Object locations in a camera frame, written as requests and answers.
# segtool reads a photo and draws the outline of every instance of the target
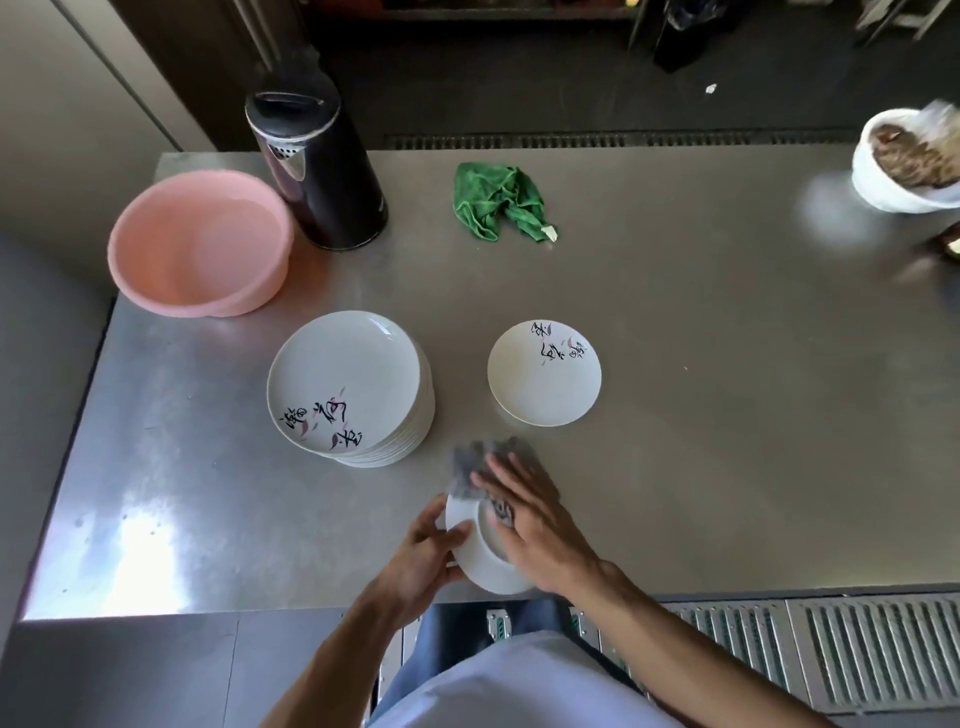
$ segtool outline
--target right hand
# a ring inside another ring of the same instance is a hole
[[[508,459],[509,467],[496,455],[487,455],[487,465],[499,482],[477,472],[470,480],[514,509],[515,528],[488,510],[510,562],[543,591],[568,596],[578,578],[600,568],[600,559],[561,505],[557,486],[546,471],[527,468],[513,453]]]

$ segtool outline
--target person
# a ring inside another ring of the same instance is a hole
[[[450,551],[470,529],[469,522],[446,531],[435,525],[444,510],[445,496],[440,495],[417,516],[393,558],[357,597],[261,728],[361,725],[391,638],[421,615],[414,654],[370,717],[368,724],[376,728],[832,725],[599,558],[542,468],[524,467],[514,456],[503,461],[491,455],[487,464],[495,477],[473,473],[471,479],[514,509],[514,528],[491,519],[510,561],[539,589],[583,610],[656,703],[643,696],[626,672],[568,634],[569,611],[559,599],[514,603],[514,635],[493,645],[489,636],[485,642],[475,639],[478,623],[487,629],[477,605],[430,607],[440,587],[464,578],[450,564]],[[472,619],[460,619],[464,615]]]

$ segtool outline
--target pink plastic basin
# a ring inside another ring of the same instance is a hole
[[[265,182],[209,170],[168,178],[117,219],[107,262],[117,287],[163,316],[238,316],[280,290],[290,210]]]

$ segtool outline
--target cleaning rag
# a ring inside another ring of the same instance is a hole
[[[491,480],[496,480],[496,476],[491,473],[485,460],[488,453],[492,452],[510,468],[510,461],[507,455],[513,453],[519,459],[524,467],[531,471],[542,470],[542,465],[534,452],[534,449],[526,440],[518,437],[511,437],[505,441],[487,441],[481,442],[474,440],[467,446],[460,446],[453,449],[453,482],[447,489],[447,493],[453,497],[466,500],[489,500],[493,506],[493,512],[505,525],[514,526],[514,509],[510,504],[491,498],[487,491],[477,488],[470,480],[470,474],[474,471],[483,473]]]
[[[543,217],[543,198],[519,167],[465,161],[453,178],[453,211],[479,238],[496,240],[496,215],[503,212],[538,243],[557,239]]]

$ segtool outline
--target black thermos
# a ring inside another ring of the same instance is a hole
[[[337,87],[313,52],[287,59],[247,98],[247,120],[303,232],[321,248],[369,243],[387,201]]]

